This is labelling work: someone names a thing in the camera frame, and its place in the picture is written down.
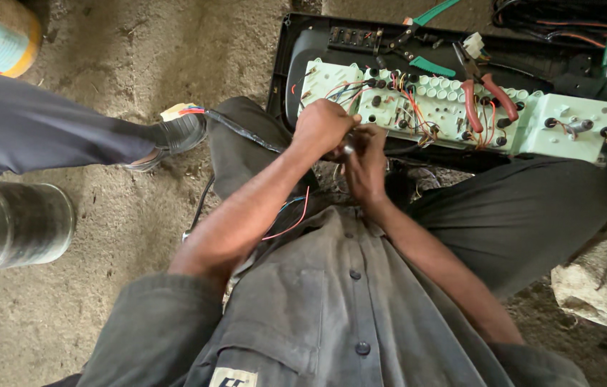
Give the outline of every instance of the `shoe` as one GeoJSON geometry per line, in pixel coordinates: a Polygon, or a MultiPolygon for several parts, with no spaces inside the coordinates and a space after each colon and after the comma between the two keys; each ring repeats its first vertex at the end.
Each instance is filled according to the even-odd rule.
{"type": "Polygon", "coordinates": [[[208,135],[203,114],[185,114],[178,119],[157,123],[149,129],[155,139],[155,147],[160,150],[153,160],[140,164],[126,164],[124,167],[136,172],[147,172],[160,161],[171,155],[186,152],[199,145],[208,135]]]}

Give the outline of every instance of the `metal container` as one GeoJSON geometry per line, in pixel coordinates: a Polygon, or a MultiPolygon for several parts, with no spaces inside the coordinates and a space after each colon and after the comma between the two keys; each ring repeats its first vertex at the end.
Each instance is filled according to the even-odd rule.
{"type": "Polygon", "coordinates": [[[71,201],[54,185],[0,182],[0,268],[59,258],[75,220],[71,201]]]}

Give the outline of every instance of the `man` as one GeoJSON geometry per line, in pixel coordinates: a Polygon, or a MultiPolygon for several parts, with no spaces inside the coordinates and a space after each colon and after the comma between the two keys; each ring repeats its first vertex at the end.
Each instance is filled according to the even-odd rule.
{"type": "Polygon", "coordinates": [[[245,98],[217,111],[288,148],[208,121],[223,203],[167,273],[122,290],[79,387],[587,385],[572,362],[526,347],[497,299],[605,222],[607,179],[593,165],[515,161],[404,213],[384,189],[385,132],[362,125],[345,163],[360,207],[325,208],[302,178],[356,127],[342,108],[308,105],[292,139],[245,98]]]}
{"type": "Polygon", "coordinates": [[[102,116],[39,87],[0,76],[0,174],[88,164],[145,172],[205,137],[201,115],[138,125],[102,116]]]}

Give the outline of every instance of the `electrical connector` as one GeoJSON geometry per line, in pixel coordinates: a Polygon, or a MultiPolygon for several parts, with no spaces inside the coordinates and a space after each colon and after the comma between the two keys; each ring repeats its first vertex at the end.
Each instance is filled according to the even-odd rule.
{"type": "Polygon", "coordinates": [[[480,56],[480,50],[483,47],[485,45],[482,43],[482,37],[477,32],[464,40],[464,48],[473,59],[477,59],[480,56]]]}

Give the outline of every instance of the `hand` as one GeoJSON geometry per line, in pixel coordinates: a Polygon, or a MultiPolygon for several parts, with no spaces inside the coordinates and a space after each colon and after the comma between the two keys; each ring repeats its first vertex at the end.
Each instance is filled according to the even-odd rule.
{"type": "Polygon", "coordinates": [[[339,104],[319,99],[301,112],[291,145],[303,147],[320,158],[337,147],[356,124],[339,104]]]}
{"type": "Polygon", "coordinates": [[[354,131],[356,151],[344,163],[344,175],[351,195],[365,207],[387,199],[385,192],[385,138],[387,132],[375,124],[361,125],[354,131]]]}

